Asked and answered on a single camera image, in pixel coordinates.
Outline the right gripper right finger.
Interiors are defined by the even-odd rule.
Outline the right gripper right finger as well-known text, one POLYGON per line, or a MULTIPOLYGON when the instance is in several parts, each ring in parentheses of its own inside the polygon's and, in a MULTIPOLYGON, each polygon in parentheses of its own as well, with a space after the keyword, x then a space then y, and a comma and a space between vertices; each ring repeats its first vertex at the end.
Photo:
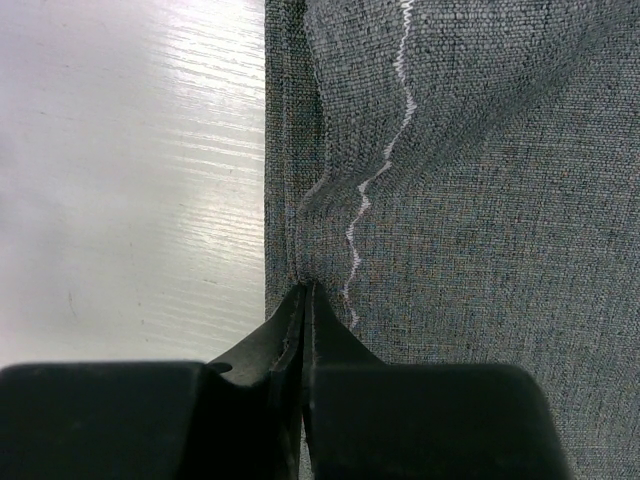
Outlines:
POLYGON ((361 443, 367 389, 384 362, 337 318, 324 287, 306 286, 302 414, 313 479, 355 479, 366 455, 361 443))

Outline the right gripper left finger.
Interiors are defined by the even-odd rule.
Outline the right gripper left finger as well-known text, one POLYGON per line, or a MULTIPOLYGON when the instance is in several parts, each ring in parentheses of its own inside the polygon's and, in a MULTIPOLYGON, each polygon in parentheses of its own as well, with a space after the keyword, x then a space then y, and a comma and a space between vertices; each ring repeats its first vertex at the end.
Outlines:
POLYGON ((209 367, 234 479, 296 479, 302 421, 305 288, 293 287, 271 317, 209 367))

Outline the grey cloth napkin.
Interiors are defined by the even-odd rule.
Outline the grey cloth napkin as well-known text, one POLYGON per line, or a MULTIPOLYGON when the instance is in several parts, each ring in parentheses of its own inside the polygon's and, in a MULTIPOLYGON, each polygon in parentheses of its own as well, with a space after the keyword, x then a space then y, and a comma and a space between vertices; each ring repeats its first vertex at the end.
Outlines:
POLYGON ((578 479, 639 475, 639 5, 269 1, 265 305, 510 363, 578 479))

